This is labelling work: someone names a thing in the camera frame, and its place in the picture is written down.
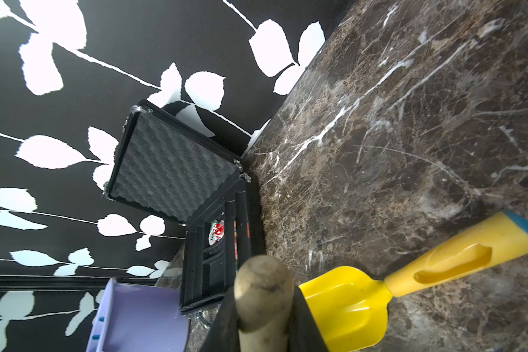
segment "black object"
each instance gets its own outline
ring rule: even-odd
[[[233,289],[230,288],[199,352],[240,352],[239,318]],[[307,302],[296,286],[288,321],[288,352],[328,352]]]
[[[124,126],[105,194],[186,227],[183,314],[219,304],[237,268],[265,252],[258,187],[239,160],[146,100],[133,106]],[[218,218],[225,234],[210,246]]]

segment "shovel scoop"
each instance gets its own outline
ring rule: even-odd
[[[427,252],[385,280],[340,266],[299,286],[330,352],[380,342],[393,297],[429,288],[528,254],[528,220],[503,211]]]

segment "open case lid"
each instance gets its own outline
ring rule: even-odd
[[[256,182],[237,155],[146,100],[123,132],[105,195],[185,226],[180,311],[219,304],[240,265],[265,252]]]
[[[186,224],[240,170],[237,155],[141,100],[127,118],[105,193],[114,201]]]

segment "black wallpaper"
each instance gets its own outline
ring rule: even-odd
[[[67,276],[76,286],[82,277],[154,283],[183,243],[183,228],[101,198],[130,107],[159,92],[155,87],[174,63],[181,101],[161,107],[178,114],[195,102],[186,120],[197,112],[213,140],[241,155],[285,100],[289,88],[281,95],[275,85],[298,65],[302,34],[315,24],[328,38],[347,3],[0,0],[0,277]],[[82,38],[75,25],[82,18],[85,46],[78,47],[67,38]],[[273,77],[260,69],[249,44],[251,24],[258,28],[267,20],[285,33],[293,59]],[[270,45],[271,51],[281,47],[274,40]],[[36,56],[22,58],[24,50]],[[224,77],[214,111],[187,91],[187,79],[199,72]],[[62,87],[50,89],[59,77]],[[34,292],[29,315],[78,310],[84,294]],[[94,313],[65,336],[74,314],[11,320],[0,352],[82,351]]]

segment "shovel handle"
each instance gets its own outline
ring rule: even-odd
[[[528,220],[502,211],[452,237],[385,279],[395,297],[528,254]]]

